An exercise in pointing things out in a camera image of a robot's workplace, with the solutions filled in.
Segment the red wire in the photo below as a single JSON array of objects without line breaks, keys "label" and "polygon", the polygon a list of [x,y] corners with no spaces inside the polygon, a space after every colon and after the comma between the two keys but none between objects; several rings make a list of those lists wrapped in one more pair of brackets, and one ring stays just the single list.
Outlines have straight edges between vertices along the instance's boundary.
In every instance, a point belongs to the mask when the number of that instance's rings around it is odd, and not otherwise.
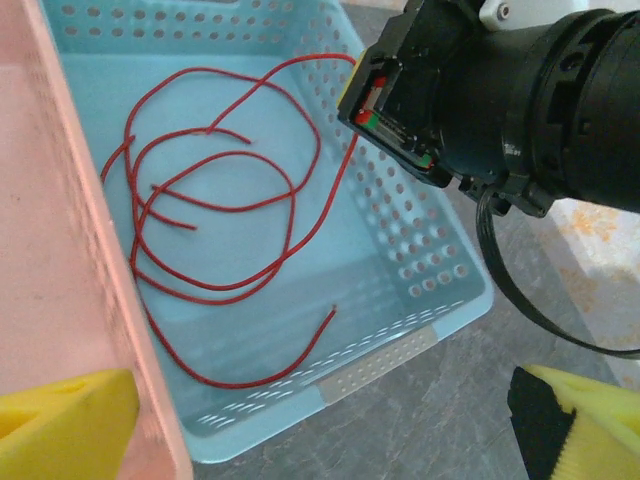
[{"label": "red wire", "polygon": [[[131,110],[131,113],[129,114],[129,117],[127,118],[125,130],[124,130],[123,143],[116,149],[113,155],[108,159],[107,163],[105,164],[102,170],[101,179],[103,182],[106,181],[107,176],[113,164],[121,155],[123,155],[125,159],[126,180],[131,190],[131,208],[132,208],[132,214],[133,214],[133,225],[135,230],[135,236],[131,246],[131,255],[130,255],[129,263],[131,266],[131,270],[137,280],[142,280],[145,283],[160,290],[161,292],[164,292],[168,295],[172,295],[176,298],[180,298],[192,303],[196,303],[200,305],[211,305],[211,306],[231,305],[249,298],[250,296],[254,295],[255,293],[262,290],[264,287],[266,287],[269,284],[269,282],[271,282],[271,280],[273,280],[273,278],[278,274],[278,272],[280,271],[284,263],[293,255],[295,255],[300,250],[302,250],[314,238],[314,236],[322,228],[322,225],[324,224],[327,216],[329,215],[329,211],[331,210],[338,188],[340,186],[340,183],[344,177],[346,168],[348,166],[349,159],[351,158],[355,150],[358,137],[357,135],[354,135],[353,139],[351,140],[351,144],[349,145],[349,148],[347,149],[345,157],[340,165],[340,168],[338,169],[338,173],[331,187],[331,191],[329,193],[327,202],[324,205],[324,208],[322,209],[322,212],[318,220],[316,221],[314,226],[311,228],[309,233],[307,233],[307,235],[300,242],[298,242],[294,246],[291,246],[291,240],[293,235],[293,224],[294,224],[295,213],[296,213],[296,195],[305,188],[305,186],[308,184],[309,180],[311,179],[313,172],[315,171],[318,160],[320,158],[322,139],[311,117],[305,111],[305,109],[300,105],[300,103],[297,102],[296,99],[285,89],[283,89],[282,87],[274,83],[269,82],[269,79],[273,77],[275,74],[277,74],[279,71],[281,71],[282,69],[288,66],[301,63],[301,62],[309,62],[314,60],[326,60],[326,59],[344,60],[351,63],[352,65],[355,65],[355,60],[349,57],[348,55],[338,54],[338,53],[335,53],[335,54],[329,53],[329,54],[305,55],[302,57],[297,57],[297,58],[288,60],[278,65],[277,67],[273,68],[262,78],[254,78],[247,75],[241,75],[241,74],[228,72],[228,71],[220,70],[216,68],[209,68],[209,67],[187,68],[179,72],[176,72],[175,74],[163,80],[153,89],[151,89],[148,93],[146,93],[135,104],[135,106]],[[133,125],[135,123],[135,119],[138,113],[140,112],[142,107],[155,94],[160,92],[162,89],[164,89],[166,86],[168,86],[178,78],[191,73],[214,73],[218,75],[231,77],[237,80],[252,82],[254,85],[247,91],[247,93],[242,95],[238,100],[233,102],[230,107],[225,109],[209,126],[189,128],[189,129],[179,130],[176,132],[170,132],[170,133],[161,135],[158,138],[151,141],[150,143],[148,143],[147,145],[145,145],[144,148],[140,151],[140,153],[136,156],[135,161],[132,162],[131,146],[134,143],[136,138],[135,135],[133,135],[132,130],[133,130]],[[309,127],[313,132],[314,139],[316,142],[314,156],[309,165],[309,169],[307,170],[307,173],[305,174],[304,178],[302,179],[302,181],[298,186],[295,186],[291,181],[291,178],[287,175],[287,173],[277,163],[270,160],[269,158],[263,155],[260,155],[258,153],[254,153],[246,150],[230,150],[230,151],[221,152],[215,155],[211,155],[203,160],[200,160],[199,162],[181,171],[177,175],[174,175],[170,179],[166,180],[160,186],[152,185],[152,194],[149,197],[149,199],[145,201],[142,198],[142,196],[140,195],[140,190],[138,188],[138,180],[139,180],[138,176],[139,176],[140,168],[145,158],[149,154],[149,152],[151,152],[154,148],[158,147],[164,142],[173,140],[175,138],[187,136],[187,135],[210,135],[210,134],[216,133],[216,134],[224,134],[232,138],[235,138],[236,140],[240,141],[245,145],[251,145],[251,140],[249,140],[248,138],[236,132],[233,132],[231,130],[220,128],[219,125],[230,113],[232,113],[235,109],[237,109],[240,105],[242,105],[245,101],[247,101],[258,89],[264,86],[272,90],[275,90],[276,92],[283,95],[296,108],[296,110],[300,113],[300,115],[305,119],[305,121],[307,122],[307,124],[309,125]],[[253,158],[263,163],[266,163],[271,168],[273,168],[276,172],[278,172],[280,176],[284,179],[284,181],[288,186],[288,191],[285,193],[276,195],[274,197],[267,198],[260,202],[250,204],[250,205],[232,207],[232,206],[224,206],[224,205],[217,205],[214,203],[204,202],[202,200],[198,200],[188,195],[178,193],[171,189],[171,187],[173,187],[176,183],[180,182],[185,177],[195,173],[197,170],[208,165],[209,163],[212,163],[216,160],[231,157],[231,156],[245,156],[245,157]],[[147,244],[144,238],[144,227],[146,225],[146,222],[149,216],[154,217],[155,219],[170,226],[184,228],[188,230],[197,229],[195,225],[190,225],[188,223],[171,219],[169,217],[166,217],[158,213],[156,210],[153,209],[154,202],[160,197],[160,195],[163,195],[163,194],[172,196],[174,198],[177,198],[184,202],[188,202],[190,204],[193,204],[201,208],[205,208],[207,210],[224,212],[224,213],[244,213],[244,212],[257,210],[257,209],[260,209],[284,200],[289,200],[289,204],[290,204],[289,219],[287,222],[285,239],[284,239],[282,252],[280,256],[276,260],[274,260],[270,265],[263,268],[261,271],[257,272],[256,274],[250,276],[249,278],[243,281],[236,282],[230,285],[214,285],[214,284],[206,283],[179,272],[175,268],[165,263],[161,258],[159,258],[151,250],[151,248],[149,247],[149,245]],[[147,255],[149,259],[151,259],[152,262],[154,262],[158,267],[160,267],[165,272],[169,273],[170,275],[172,275],[177,279],[184,281],[187,284],[194,285],[196,287],[202,288],[207,291],[233,292],[241,288],[249,287],[250,285],[252,286],[248,290],[244,291],[243,293],[237,294],[235,296],[231,296],[226,299],[220,299],[220,300],[214,300],[210,298],[190,295],[190,294],[181,292],[179,290],[176,290],[175,288],[167,287],[166,285],[163,285],[159,281],[152,278],[150,275],[141,271],[137,266],[138,254],[140,249],[142,249],[142,251]],[[254,388],[254,387],[267,385],[269,383],[275,382],[281,378],[286,377],[295,369],[297,369],[300,366],[300,364],[302,364],[302,362],[304,362],[304,360],[309,356],[309,354],[317,344],[318,340],[324,333],[325,329],[327,328],[327,326],[329,325],[329,323],[337,313],[337,307],[334,305],[331,311],[329,312],[329,314],[327,315],[327,317],[322,322],[322,324],[316,330],[313,338],[311,339],[311,341],[309,342],[305,350],[302,352],[302,354],[291,365],[289,365],[287,368],[285,368],[281,372],[278,372],[274,375],[271,375],[267,378],[263,378],[257,381],[246,382],[246,383],[226,383],[226,382],[220,382],[220,381],[216,381],[216,380],[212,380],[210,378],[204,377],[203,375],[200,375],[198,372],[193,370],[189,365],[187,365],[187,363],[184,360],[182,360],[181,356],[175,351],[175,349],[173,348],[169,340],[165,337],[164,333],[158,326],[153,315],[151,315],[151,312],[149,311],[147,305],[144,304],[144,301],[143,301],[143,305],[144,305],[144,309],[147,314],[147,318],[149,320],[151,329],[156,334],[156,336],[160,340],[160,343],[162,343],[162,345],[167,350],[171,358],[175,361],[175,363],[180,368],[182,368],[188,375],[190,375],[193,379],[197,380],[198,382],[201,382],[205,385],[209,385],[212,387],[223,388],[223,389]]]}]

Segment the light blue plastic basket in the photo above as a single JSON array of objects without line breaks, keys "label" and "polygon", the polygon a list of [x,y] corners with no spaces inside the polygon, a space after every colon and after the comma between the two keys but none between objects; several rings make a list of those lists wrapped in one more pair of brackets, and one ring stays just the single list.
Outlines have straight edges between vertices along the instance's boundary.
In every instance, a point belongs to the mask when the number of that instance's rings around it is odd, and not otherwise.
[{"label": "light blue plastic basket", "polygon": [[[295,55],[345,52],[357,57],[363,49],[338,2],[330,0],[44,0],[43,5],[98,170],[122,141],[134,103],[181,68],[213,66],[261,76]],[[304,104],[324,136],[320,165],[299,197],[296,239],[318,217],[318,198],[326,198],[350,138],[335,108],[350,68],[344,62],[314,62],[274,80]],[[168,131],[208,124],[247,88],[210,75],[176,82],[140,114],[136,146]],[[222,126],[254,140],[256,150],[277,159],[294,181],[311,160],[308,126],[273,92],[258,92]],[[141,184],[162,183],[186,165],[234,147],[221,138],[175,140],[149,156]],[[415,182],[366,143],[359,145],[354,160],[320,234],[260,294],[233,307],[204,308],[142,288],[187,363],[229,382],[261,378],[288,365],[331,306],[339,307],[304,365],[268,388],[205,387],[157,345],[194,460],[221,462],[238,455],[490,308],[493,290],[442,192]],[[198,198],[227,204],[245,204],[283,188],[280,179],[255,163],[219,163],[181,186]],[[133,229],[122,164],[105,193],[128,251]],[[150,222],[152,247],[182,270],[219,282],[245,278],[277,256],[288,208],[224,216],[169,198],[158,206],[195,223],[204,235]],[[149,262],[143,267],[175,285]]]}]

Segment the black cable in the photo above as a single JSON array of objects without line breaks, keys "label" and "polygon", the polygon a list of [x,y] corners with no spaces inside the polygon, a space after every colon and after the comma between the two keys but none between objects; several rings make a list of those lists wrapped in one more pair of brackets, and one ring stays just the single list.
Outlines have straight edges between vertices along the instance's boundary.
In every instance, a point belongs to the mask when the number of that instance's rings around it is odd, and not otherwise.
[{"label": "black cable", "polygon": [[496,192],[497,189],[495,187],[487,188],[478,202],[478,210],[476,212],[476,231],[478,234],[478,241],[480,242],[480,249],[482,250],[482,255],[484,256],[484,261],[489,273],[493,277],[493,281],[496,283],[498,288],[502,290],[502,293],[504,293],[507,299],[509,299],[509,301],[533,323],[544,328],[547,332],[567,340],[568,342],[604,355],[627,360],[640,360],[640,349],[610,350],[573,337],[549,320],[549,318],[547,318],[527,299],[527,297],[524,296],[522,291],[511,278],[511,275],[509,275],[502,255],[500,254],[498,241],[496,240],[496,232],[493,225],[493,214],[491,211],[491,200]]}]

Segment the gray floor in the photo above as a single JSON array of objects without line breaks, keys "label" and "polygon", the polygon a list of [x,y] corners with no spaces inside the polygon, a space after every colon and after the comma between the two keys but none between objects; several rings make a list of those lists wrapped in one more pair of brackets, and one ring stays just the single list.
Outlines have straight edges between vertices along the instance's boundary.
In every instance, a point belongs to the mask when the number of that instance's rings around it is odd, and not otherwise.
[{"label": "gray floor", "polygon": [[[348,12],[367,44],[390,15]],[[450,197],[475,239],[474,204]],[[497,230],[524,292],[589,338],[522,215]],[[229,463],[194,465],[196,478],[526,480],[506,396],[514,367],[528,363],[614,382],[602,357],[531,325],[498,293],[493,310],[454,337]]]}]

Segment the ventilation hole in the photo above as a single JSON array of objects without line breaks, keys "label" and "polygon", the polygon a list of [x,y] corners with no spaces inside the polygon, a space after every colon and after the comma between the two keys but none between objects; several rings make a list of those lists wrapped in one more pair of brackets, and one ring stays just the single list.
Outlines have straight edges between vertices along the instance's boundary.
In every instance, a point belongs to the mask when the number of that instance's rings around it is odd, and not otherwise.
[{"label": "ventilation hole", "polygon": [[468,275],[468,271],[467,271],[467,267],[465,267],[464,265],[458,265],[456,266],[456,268],[454,269],[454,272],[456,273],[456,275],[460,278],[464,278]]},{"label": "ventilation hole", "polygon": [[429,278],[422,282],[422,288],[424,288],[427,292],[431,292],[436,289],[436,282],[432,278]]},{"label": "ventilation hole", "polygon": [[442,272],[438,275],[438,281],[443,285],[451,283],[451,274],[449,272]]}]

